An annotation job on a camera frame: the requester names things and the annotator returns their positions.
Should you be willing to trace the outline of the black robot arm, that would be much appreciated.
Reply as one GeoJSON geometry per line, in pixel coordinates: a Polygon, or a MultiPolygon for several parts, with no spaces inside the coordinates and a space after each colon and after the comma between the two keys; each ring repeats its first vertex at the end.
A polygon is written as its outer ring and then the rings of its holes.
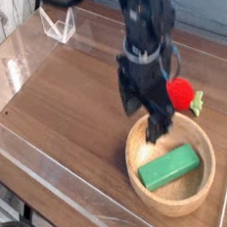
{"type": "Polygon", "coordinates": [[[170,0],[118,0],[124,17],[123,52],[116,57],[122,107],[126,115],[148,112],[145,138],[155,143],[169,132],[175,108],[167,93],[175,12],[170,0]]]}

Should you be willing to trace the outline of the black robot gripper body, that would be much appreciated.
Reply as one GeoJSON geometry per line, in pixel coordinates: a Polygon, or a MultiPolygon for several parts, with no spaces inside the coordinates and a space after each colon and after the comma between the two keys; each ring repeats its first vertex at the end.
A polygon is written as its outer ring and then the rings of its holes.
{"type": "Polygon", "coordinates": [[[169,37],[162,41],[161,47],[154,53],[154,58],[146,64],[135,63],[126,52],[117,56],[118,69],[128,72],[134,83],[137,96],[149,114],[155,109],[166,110],[171,105],[167,94],[166,82],[170,77],[171,58],[174,45],[169,37]]]}

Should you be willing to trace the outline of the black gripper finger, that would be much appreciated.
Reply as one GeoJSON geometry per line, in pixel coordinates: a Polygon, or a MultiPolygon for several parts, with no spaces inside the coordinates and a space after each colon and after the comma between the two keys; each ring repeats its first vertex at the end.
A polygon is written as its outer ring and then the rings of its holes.
{"type": "Polygon", "coordinates": [[[125,114],[130,117],[132,114],[138,112],[142,103],[137,96],[134,83],[129,77],[128,72],[120,68],[117,77],[122,107],[124,108],[125,114]]]}
{"type": "Polygon", "coordinates": [[[173,116],[174,108],[171,105],[167,106],[165,111],[161,108],[155,109],[148,118],[146,142],[154,144],[163,134],[167,134],[172,125],[173,116]]]}

